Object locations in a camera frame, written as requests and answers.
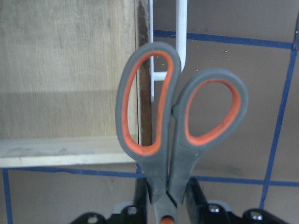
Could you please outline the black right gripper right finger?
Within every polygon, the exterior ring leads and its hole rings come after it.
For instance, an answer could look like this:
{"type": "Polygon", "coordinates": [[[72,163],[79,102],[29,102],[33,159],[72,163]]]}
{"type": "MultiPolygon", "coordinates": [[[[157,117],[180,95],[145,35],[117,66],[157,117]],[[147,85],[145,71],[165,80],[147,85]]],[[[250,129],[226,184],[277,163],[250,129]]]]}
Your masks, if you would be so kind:
{"type": "Polygon", "coordinates": [[[196,178],[190,178],[185,192],[186,207],[192,224],[285,224],[285,220],[262,209],[235,215],[224,202],[208,201],[196,178]]]}

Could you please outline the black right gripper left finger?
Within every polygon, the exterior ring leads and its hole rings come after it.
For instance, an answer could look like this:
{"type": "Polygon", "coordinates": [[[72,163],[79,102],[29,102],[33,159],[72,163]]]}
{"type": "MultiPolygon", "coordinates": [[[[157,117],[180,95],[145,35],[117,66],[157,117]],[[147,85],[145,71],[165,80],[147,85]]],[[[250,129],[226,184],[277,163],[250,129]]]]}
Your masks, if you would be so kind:
{"type": "Polygon", "coordinates": [[[87,212],[75,220],[73,224],[146,224],[147,223],[147,182],[138,178],[135,182],[133,201],[119,203],[114,206],[109,218],[95,212],[87,212]]]}

